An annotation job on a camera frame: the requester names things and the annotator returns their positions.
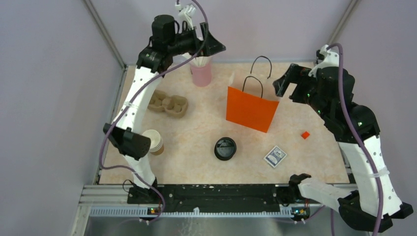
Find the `orange paper bag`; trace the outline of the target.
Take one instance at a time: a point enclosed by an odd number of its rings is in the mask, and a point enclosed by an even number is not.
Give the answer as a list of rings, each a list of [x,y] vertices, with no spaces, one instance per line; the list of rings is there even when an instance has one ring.
[[[272,62],[266,56],[258,56],[254,59],[249,71],[249,75],[244,77],[240,87],[234,86],[238,81],[237,73],[234,71],[230,78],[227,88],[226,117],[227,121],[251,128],[263,133],[267,133],[273,121],[279,101],[264,98],[264,84],[253,75],[253,68],[259,58],[264,58],[269,62],[269,73],[267,79],[271,78]],[[245,92],[247,80],[254,79],[259,83],[260,94],[253,95]]]

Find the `stack of black cup lids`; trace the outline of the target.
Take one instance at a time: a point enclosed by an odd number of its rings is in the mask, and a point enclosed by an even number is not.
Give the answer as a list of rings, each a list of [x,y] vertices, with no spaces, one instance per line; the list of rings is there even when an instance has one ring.
[[[222,137],[214,146],[214,155],[222,161],[230,160],[237,151],[236,142],[230,137]]]

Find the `stack of brown paper cups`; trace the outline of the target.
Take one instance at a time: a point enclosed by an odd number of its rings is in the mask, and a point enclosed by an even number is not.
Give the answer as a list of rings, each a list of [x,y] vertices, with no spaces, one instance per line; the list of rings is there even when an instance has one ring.
[[[164,152],[163,139],[157,130],[149,129],[144,131],[142,135],[150,139],[149,153],[161,155]]]

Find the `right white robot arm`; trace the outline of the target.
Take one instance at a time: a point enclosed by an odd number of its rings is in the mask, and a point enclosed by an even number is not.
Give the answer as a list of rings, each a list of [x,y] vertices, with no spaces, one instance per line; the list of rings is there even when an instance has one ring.
[[[374,113],[353,102],[355,78],[336,66],[312,73],[310,68],[291,64],[273,82],[275,94],[283,97],[291,83],[296,87],[290,99],[309,105],[324,121],[348,160],[357,189],[337,188],[309,174],[292,175],[289,198],[295,203],[304,199],[319,202],[338,212],[357,231],[382,233],[392,227],[393,219],[411,215],[413,207],[400,200],[390,181]]]

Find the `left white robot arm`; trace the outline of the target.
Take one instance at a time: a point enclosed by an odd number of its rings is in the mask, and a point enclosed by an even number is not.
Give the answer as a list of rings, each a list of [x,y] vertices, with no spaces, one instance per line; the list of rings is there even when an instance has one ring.
[[[125,168],[134,175],[135,185],[140,189],[139,197],[145,203],[157,199],[156,177],[149,164],[151,140],[142,135],[142,121],[150,99],[169,72],[180,68],[172,67],[173,58],[189,53],[196,57],[213,56],[226,50],[215,39],[208,22],[200,23],[202,39],[196,28],[180,29],[171,15],[158,15],[151,25],[152,35],[148,45],[138,54],[134,81],[118,116],[103,126],[105,141],[109,141],[126,159]]]

